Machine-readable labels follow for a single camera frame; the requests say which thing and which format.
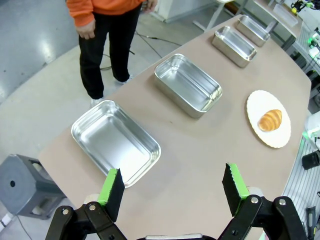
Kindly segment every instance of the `black cylinder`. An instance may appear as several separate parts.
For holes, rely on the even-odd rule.
[[[320,151],[314,151],[302,157],[302,166],[305,170],[312,169],[320,165]]]

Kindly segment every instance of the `stainless steel container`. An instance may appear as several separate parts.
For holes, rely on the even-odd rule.
[[[241,68],[247,66],[257,53],[249,42],[229,26],[215,32],[212,45]]]
[[[182,54],[155,68],[156,86],[193,118],[200,118],[221,97],[221,86]]]
[[[262,26],[246,15],[238,19],[235,28],[259,47],[262,47],[270,38],[270,34]]]
[[[110,169],[120,169],[126,188],[136,183],[161,155],[159,144],[111,100],[82,115],[72,125],[71,134],[106,175]]]

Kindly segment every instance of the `rectangular metal pan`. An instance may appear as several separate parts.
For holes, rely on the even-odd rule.
[[[72,125],[71,134],[106,175],[110,169],[120,169],[126,188],[135,184],[161,155],[152,136],[111,100],[82,115]]]
[[[249,42],[229,26],[215,32],[212,45],[241,68],[247,66],[257,53]]]
[[[200,118],[221,97],[221,86],[182,54],[155,68],[156,86],[192,118]]]
[[[270,34],[262,26],[246,15],[238,19],[235,28],[259,47],[262,47],[270,38]]]

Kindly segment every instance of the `white plate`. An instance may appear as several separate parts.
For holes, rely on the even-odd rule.
[[[282,112],[281,125],[274,131],[262,131],[258,123],[266,112],[273,109]],[[257,90],[251,93],[246,103],[246,111],[253,130],[263,142],[273,148],[282,148],[288,143],[291,136],[290,118],[285,107],[270,92]]]

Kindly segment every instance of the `croissant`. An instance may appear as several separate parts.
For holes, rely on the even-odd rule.
[[[278,109],[270,110],[265,113],[259,123],[259,128],[264,132],[271,132],[280,127],[282,121],[282,113]]]

